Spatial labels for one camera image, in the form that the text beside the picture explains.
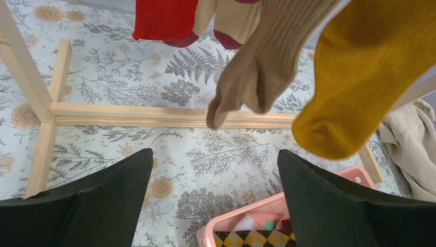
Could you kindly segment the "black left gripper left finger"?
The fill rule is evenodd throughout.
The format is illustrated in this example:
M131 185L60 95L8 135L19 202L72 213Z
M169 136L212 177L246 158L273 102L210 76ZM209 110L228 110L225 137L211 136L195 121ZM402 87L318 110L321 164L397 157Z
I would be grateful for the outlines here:
M1 201L1 246L131 246L152 149L26 199Z

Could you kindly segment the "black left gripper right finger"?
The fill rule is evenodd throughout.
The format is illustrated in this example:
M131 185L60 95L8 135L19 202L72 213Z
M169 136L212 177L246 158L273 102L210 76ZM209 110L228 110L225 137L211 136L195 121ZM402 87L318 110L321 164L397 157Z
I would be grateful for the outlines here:
M364 187L288 150L277 165L297 246L435 246L435 203Z

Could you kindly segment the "brown yellow argyle sock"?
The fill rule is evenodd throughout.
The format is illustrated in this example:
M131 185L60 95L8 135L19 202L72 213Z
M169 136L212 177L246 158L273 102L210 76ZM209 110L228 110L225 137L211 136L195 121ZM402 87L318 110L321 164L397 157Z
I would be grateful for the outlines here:
M214 232L216 246L221 247L296 247L294 233L285 230L251 230Z

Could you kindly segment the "tan ribbed sock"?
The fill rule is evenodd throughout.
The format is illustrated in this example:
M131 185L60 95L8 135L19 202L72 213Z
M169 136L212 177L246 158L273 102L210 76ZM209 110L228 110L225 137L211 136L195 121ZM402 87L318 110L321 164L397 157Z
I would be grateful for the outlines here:
M208 107L207 127L219 129L227 114L242 105L257 114L269 112L293 82L305 43L338 4L262 1L256 29L221 73Z

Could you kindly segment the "pink patterned sock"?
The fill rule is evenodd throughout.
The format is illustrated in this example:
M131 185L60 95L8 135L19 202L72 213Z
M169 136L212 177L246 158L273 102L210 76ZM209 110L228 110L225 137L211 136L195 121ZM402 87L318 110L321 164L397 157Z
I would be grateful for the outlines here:
M235 225L233 231L282 230L282 221L289 219L289 215L248 213Z

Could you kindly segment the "pink basket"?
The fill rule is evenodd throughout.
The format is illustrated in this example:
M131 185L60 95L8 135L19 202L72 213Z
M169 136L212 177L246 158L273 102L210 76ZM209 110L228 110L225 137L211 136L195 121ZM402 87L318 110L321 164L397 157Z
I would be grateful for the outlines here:
M199 246L216 246L214 232L284 229L283 221L289 219L281 192L211 219L196 232L196 239Z

